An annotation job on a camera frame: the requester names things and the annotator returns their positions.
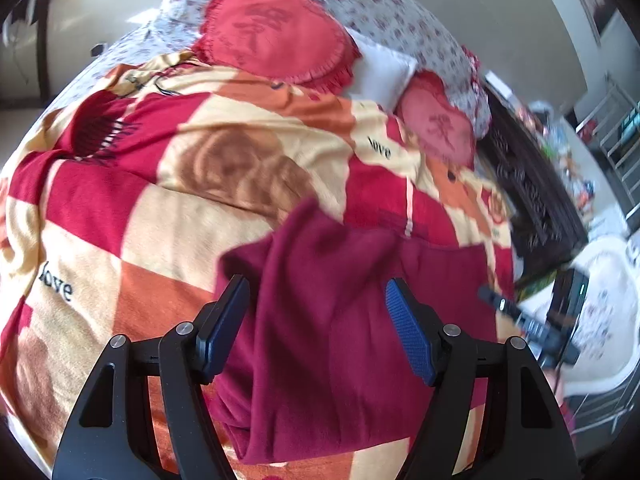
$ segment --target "patchwork blanket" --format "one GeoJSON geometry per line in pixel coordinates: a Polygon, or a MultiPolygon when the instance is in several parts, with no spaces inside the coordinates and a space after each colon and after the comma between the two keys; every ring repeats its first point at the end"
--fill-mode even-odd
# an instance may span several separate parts
{"type": "MultiPolygon", "coordinates": [[[[222,254],[276,230],[308,196],[350,226],[481,244],[487,281],[512,292],[498,190],[425,157],[373,102],[180,52],[117,66],[85,99],[44,118],[0,178],[0,391],[47,461],[111,335],[151,338],[193,319],[214,298],[222,254]]],[[[498,339],[513,331],[503,320],[496,327],[498,339]]],[[[170,466],[159,383],[150,389],[170,466]]],[[[481,413],[470,415],[461,466],[481,413]]],[[[279,467],[232,463],[248,479],[385,479],[407,447],[279,467]]]]}

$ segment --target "blue gripper pad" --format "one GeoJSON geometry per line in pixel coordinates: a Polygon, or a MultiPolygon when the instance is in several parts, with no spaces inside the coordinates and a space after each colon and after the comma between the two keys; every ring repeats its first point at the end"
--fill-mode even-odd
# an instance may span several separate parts
{"type": "MultiPolygon", "coordinates": [[[[427,386],[433,386],[437,375],[434,366],[433,342],[427,338],[412,313],[410,303],[418,304],[416,299],[403,280],[390,280],[386,284],[385,301],[386,309],[400,336],[411,369],[427,386]]],[[[427,305],[418,305],[431,309],[427,305]]]]}

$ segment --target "metal bolt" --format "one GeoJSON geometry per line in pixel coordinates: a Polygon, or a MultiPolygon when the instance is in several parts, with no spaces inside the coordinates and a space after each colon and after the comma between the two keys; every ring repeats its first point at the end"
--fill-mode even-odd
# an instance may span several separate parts
{"type": "Polygon", "coordinates": [[[449,323],[444,326],[444,333],[450,337],[457,337],[460,335],[460,327],[458,325],[454,325],[453,323],[449,323]]]}
{"type": "Polygon", "coordinates": [[[111,341],[109,341],[109,344],[111,345],[112,348],[120,348],[122,345],[124,345],[126,340],[127,340],[126,336],[122,334],[118,334],[111,338],[111,341]]]}
{"type": "Polygon", "coordinates": [[[512,337],[511,346],[513,346],[516,350],[524,350],[524,348],[527,346],[527,342],[524,341],[524,339],[521,337],[512,337]]]}
{"type": "Polygon", "coordinates": [[[175,331],[180,335],[190,334],[191,330],[193,330],[193,323],[189,321],[183,321],[180,325],[175,327],[175,331]]]}

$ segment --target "maroon cloth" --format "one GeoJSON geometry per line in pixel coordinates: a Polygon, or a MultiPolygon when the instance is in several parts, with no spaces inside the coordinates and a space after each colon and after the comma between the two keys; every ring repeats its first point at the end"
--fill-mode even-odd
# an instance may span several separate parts
{"type": "MultiPolygon", "coordinates": [[[[342,225],[314,200],[265,239],[226,253],[217,293],[244,274],[252,305],[207,399],[245,463],[325,456],[415,436],[432,389],[416,377],[385,307],[404,278],[445,323],[495,340],[481,246],[440,248],[342,225]]],[[[476,381],[473,406],[484,402],[476,381]]]]}

